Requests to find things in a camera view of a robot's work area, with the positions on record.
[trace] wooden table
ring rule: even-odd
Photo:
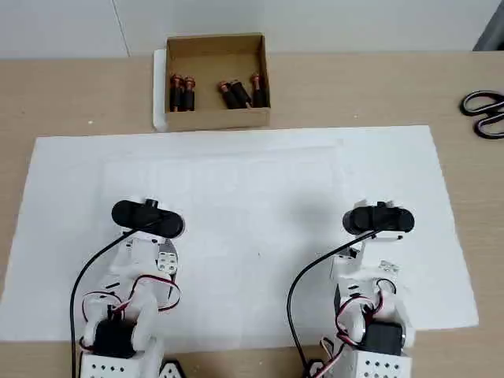
[[[472,90],[504,90],[503,69],[503,53],[269,57],[271,128],[432,127],[480,326],[418,333],[415,377],[502,376],[504,140],[475,137],[473,121],[458,112],[457,104]],[[151,82],[149,57],[0,61],[2,277],[35,138],[152,132]],[[43,309],[34,309],[34,318],[37,311]],[[189,377],[294,378],[300,372],[292,348],[179,357]],[[2,377],[68,378],[69,362],[68,343],[0,343]]]

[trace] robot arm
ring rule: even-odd
[[[403,234],[413,229],[413,216],[391,202],[378,202],[377,206],[361,202],[345,215],[343,225],[356,237],[369,231],[384,232],[334,256],[333,351],[326,364],[311,366],[309,376],[409,378],[411,359],[406,348],[413,346],[415,330],[400,298],[399,267],[388,261],[377,267],[364,266],[362,260],[365,250],[372,253],[368,250],[374,243],[400,243]]]
[[[80,341],[85,349],[81,378],[106,377],[106,372],[116,369],[123,369],[120,371],[127,372],[123,376],[128,378],[163,376],[159,372],[165,344],[156,337],[154,325],[159,313],[180,300],[175,283],[178,254],[170,239],[183,231],[183,221],[175,213],[159,209],[153,200],[143,204],[122,201],[113,210],[122,232],[167,213],[171,224],[161,222],[123,241],[99,289],[84,295],[82,310],[87,323]],[[170,376],[183,376],[178,364],[167,366]]]

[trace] open box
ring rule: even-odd
[[[251,96],[250,77],[263,79],[269,106],[265,37],[262,34],[200,35],[168,38],[166,43],[165,113],[170,131],[245,128],[269,124],[269,107],[228,109],[217,84],[239,80]],[[193,76],[195,111],[170,112],[170,78]]]

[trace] scissors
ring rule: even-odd
[[[494,100],[491,104],[478,108],[469,108],[468,104],[474,98],[489,98]],[[458,107],[462,114],[469,117],[485,114],[485,118],[477,120],[474,124],[474,132],[481,138],[501,139],[504,138],[504,131],[491,132],[486,129],[489,124],[495,124],[504,120],[504,94],[495,91],[475,91],[465,96]]]

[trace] white wall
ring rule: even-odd
[[[110,0],[0,0],[0,57],[120,56]]]
[[[0,57],[151,54],[167,35],[257,31],[274,51],[471,50],[499,3],[0,0]]]

